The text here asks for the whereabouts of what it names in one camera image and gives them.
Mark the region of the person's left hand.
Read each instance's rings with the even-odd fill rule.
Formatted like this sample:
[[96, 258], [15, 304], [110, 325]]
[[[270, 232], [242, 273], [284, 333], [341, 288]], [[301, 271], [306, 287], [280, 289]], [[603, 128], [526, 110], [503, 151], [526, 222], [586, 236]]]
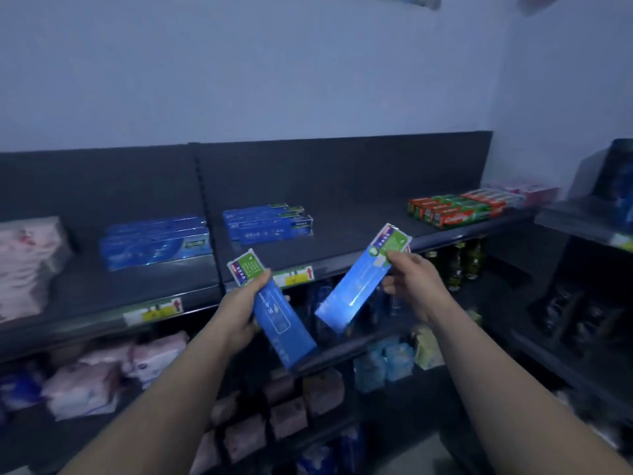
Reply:
[[211, 319], [212, 331], [220, 336], [230, 356], [249, 345], [258, 332], [257, 323], [251, 321], [256, 297], [247, 298], [238, 287], [224, 296]]

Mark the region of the person's right hand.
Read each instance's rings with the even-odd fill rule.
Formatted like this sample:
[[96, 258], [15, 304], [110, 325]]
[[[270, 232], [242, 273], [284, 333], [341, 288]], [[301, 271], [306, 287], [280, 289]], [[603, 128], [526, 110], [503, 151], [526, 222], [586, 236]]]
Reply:
[[395, 269], [391, 266], [391, 274], [384, 277], [382, 285], [387, 294], [404, 298], [417, 319], [434, 326], [441, 318], [461, 308], [449, 294], [433, 264], [419, 257], [417, 269]]

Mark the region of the blue toothpaste box green end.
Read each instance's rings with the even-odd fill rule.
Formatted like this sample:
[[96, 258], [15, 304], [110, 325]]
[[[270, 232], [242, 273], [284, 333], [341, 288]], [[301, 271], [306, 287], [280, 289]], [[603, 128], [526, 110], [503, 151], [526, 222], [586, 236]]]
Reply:
[[394, 225], [385, 224], [321, 303], [315, 315], [336, 334], [343, 334], [390, 270], [388, 252], [409, 251], [412, 239]]
[[[227, 263], [238, 287], [253, 283], [265, 265], [252, 248]], [[255, 295], [254, 314], [282, 365], [289, 372], [313, 354], [318, 346], [280, 287], [270, 278]]]

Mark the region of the person's left forearm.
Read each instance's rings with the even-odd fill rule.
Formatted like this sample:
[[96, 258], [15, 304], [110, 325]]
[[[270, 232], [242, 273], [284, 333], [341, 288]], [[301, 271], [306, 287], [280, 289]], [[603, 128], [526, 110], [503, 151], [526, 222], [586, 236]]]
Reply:
[[189, 475], [228, 363], [253, 333], [214, 316], [58, 475]]

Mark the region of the person's right forearm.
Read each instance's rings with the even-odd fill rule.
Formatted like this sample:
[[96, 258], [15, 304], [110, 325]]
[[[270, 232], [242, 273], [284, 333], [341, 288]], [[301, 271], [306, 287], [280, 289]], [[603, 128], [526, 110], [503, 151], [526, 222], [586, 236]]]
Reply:
[[499, 475], [633, 475], [633, 467], [452, 297], [427, 311], [471, 423]]

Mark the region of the stack of blue toothpaste boxes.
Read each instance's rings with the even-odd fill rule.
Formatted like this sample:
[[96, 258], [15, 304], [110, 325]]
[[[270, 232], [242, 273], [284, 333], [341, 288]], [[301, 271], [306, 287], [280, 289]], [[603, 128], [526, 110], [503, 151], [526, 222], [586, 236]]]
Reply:
[[302, 206], [287, 203], [225, 210], [222, 213], [232, 242], [260, 244], [310, 236], [313, 217]]
[[196, 215], [110, 225], [99, 241], [99, 254], [109, 271], [212, 253], [206, 221]]

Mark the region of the dark grey shelf unit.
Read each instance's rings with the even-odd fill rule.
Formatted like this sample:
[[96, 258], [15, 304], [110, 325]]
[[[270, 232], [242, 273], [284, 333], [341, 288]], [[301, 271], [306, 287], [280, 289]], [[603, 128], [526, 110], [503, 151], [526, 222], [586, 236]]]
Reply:
[[[187, 143], [0, 152], [0, 222], [57, 215], [75, 256], [52, 283], [42, 315], [0, 323], [0, 364], [51, 349], [123, 335], [195, 334], [233, 279], [226, 263], [226, 209], [287, 202], [312, 215], [313, 234], [255, 246], [271, 269], [311, 265], [318, 280], [340, 275], [387, 222], [413, 237], [413, 250], [523, 228], [534, 210], [438, 231], [406, 213], [409, 199], [479, 186], [492, 132], [290, 141]], [[98, 253], [110, 225], [178, 215], [205, 216], [213, 255], [108, 272]], [[181, 297], [184, 313], [128, 327], [123, 313]]]

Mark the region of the pale green packet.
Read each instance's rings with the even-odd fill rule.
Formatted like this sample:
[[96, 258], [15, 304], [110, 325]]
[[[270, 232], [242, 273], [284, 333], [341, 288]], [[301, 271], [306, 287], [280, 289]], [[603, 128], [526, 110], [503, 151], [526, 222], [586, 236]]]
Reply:
[[415, 362], [422, 370], [430, 370], [446, 364], [430, 327], [426, 325], [417, 327], [413, 334], [413, 340], [415, 342]]

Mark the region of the light blue packet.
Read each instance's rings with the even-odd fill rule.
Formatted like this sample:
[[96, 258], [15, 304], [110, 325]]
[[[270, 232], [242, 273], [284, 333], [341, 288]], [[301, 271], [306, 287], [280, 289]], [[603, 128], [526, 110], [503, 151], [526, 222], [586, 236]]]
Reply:
[[389, 382], [396, 382], [412, 375], [415, 364], [415, 352], [407, 343], [393, 344], [385, 348], [385, 377]]
[[385, 386], [386, 361], [379, 350], [369, 350], [353, 359], [354, 386], [367, 394]]

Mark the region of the pink white soft packet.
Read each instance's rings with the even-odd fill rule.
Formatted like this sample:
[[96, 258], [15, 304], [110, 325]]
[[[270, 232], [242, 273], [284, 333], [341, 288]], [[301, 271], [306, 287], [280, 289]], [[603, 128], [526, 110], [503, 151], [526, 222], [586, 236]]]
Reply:
[[149, 343], [128, 343], [120, 362], [124, 379], [136, 379], [143, 390], [186, 349], [189, 335], [180, 331]]
[[134, 345], [133, 341], [107, 344], [81, 355], [77, 362], [83, 365], [115, 364], [122, 372], [129, 372]]
[[55, 421], [111, 414], [120, 399], [120, 366], [113, 362], [60, 368], [41, 391]]

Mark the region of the pink product boxes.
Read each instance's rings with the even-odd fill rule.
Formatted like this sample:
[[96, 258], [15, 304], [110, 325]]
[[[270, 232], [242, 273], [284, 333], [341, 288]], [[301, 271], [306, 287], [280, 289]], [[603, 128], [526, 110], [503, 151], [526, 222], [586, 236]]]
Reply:
[[557, 186], [526, 181], [504, 183], [500, 189], [516, 195], [521, 208], [548, 205], [558, 198], [559, 192]]

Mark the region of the dark packaged goods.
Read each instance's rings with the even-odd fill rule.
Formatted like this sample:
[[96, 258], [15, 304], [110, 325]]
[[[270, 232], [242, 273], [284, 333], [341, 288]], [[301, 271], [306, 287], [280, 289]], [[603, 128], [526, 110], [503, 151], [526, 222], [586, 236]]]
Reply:
[[527, 311], [550, 342], [585, 350], [621, 338], [630, 325], [633, 306], [570, 282], [557, 282]]

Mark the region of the blue printed packet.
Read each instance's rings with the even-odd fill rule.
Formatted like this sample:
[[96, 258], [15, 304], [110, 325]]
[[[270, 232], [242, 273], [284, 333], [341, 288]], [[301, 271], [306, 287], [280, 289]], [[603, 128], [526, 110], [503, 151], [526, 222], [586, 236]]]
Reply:
[[296, 475], [337, 475], [335, 451], [329, 445], [313, 445], [296, 460]]
[[361, 475], [366, 464], [365, 437], [360, 423], [342, 430], [339, 439], [339, 465], [347, 475]]

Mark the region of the dark blue product box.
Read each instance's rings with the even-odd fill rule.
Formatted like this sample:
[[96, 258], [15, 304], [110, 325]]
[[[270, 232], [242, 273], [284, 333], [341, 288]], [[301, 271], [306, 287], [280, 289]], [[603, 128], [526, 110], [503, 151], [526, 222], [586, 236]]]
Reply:
[[615, 223], [633, 229], [633, 138], [612, 142], [593, 194], [609, 204]]

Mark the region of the stack of pink tissue packets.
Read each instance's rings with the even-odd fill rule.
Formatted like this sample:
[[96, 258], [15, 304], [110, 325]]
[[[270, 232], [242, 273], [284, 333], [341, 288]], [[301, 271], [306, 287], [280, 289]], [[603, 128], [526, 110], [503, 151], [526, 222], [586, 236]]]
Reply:
[[72, 256], [58, 216], [0, 222], [0, 323], [40, 315]]

